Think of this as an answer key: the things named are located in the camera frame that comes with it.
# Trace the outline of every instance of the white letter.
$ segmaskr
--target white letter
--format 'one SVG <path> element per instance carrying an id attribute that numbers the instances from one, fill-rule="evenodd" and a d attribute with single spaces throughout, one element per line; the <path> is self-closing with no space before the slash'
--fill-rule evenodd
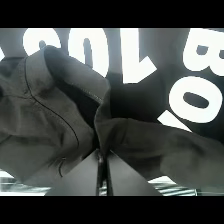
<path id="1" fill-rule="evenodd" d="M 208 107 L 198 108 L 186 103 L 183 96 L 187 92 L 208 100 Z M 173 85 L 169 95 L 169 103 L 171 109 L 179 117 L 196 123 L 207 123 L 217 116 L 222 105 L 222 94 L 217 86 L 208 80 L 188 76 L 179 79 Z"/>
<path id="2" fill-rule="evenodd" d="M 179 121 L 173 114 L 171 114 L 168 110 L 165 110 L 158 118 L 162 124 L 174 128 L 180 128 L 186 131 L 192 132 L 186 125 L 184 125 L 181 121 Z"/>
<path id="3" fill-rule="evenodd" d="M 1 47 L 0 47 L 0 61 L 5 57 Z"/>
<path id="4" fill-rule="evenodd" d="M 43 40 L 46 45 L 61 47 L 59 37 L 53 28 L 29 28 L 23 36 L 23 47 L 28 55 L 40 50 L 39 42 Z"/>
<path id="5" fill-rule="evenodd" d="M 208 52 L 198 55 L 198 45 L 208 47 Z M 184 65 L 191 71 L 201 71 L 210 66 L 216 75 L 224 76 L 224 60 L 219 57 L 220 50 L 224 50 L 224 33 L 192 28 L 184 48 Z"/>
<path id="6" fill-rule="evenodd" d="M 138 83 L 156 71 L 149 57 L 139 63 L 138 28 L 121 28 L 121 55 L 124 83 Z"/>
<path id="7" fill-rule="evenodd" d="M 107 37 L 102 28 L 72 28 L 68 41 L 69 55 L 85 64 L 85 38 L 91 44 L 93 70 L 105 77 L 109 68 L 109 54 Z"/>

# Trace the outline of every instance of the gray fabric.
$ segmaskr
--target gray fabric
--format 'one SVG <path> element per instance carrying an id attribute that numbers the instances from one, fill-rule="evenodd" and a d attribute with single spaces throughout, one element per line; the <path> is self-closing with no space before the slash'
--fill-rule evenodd
<path id="1" fill-rule="evenodd" d="M 165 175 L 189 188 L 224 186 L 220 142 L 160 124 L 111 118 L 110 110 L 108 91 L 95 118 L 104 155 L 113 150 L 147 180 Z"/>
<path id="2" fill-rule="evenodd" d="M 58 58 L 62 81 L 64 76 L 84 95 L 101 99 L 108 88 L 106 79 L 54 47 L 0 63 L 0 168 L 24 184 L 45 187 L 82 161 L 94 138 L 76 103 L 57 87 L 46 55 Z"/>

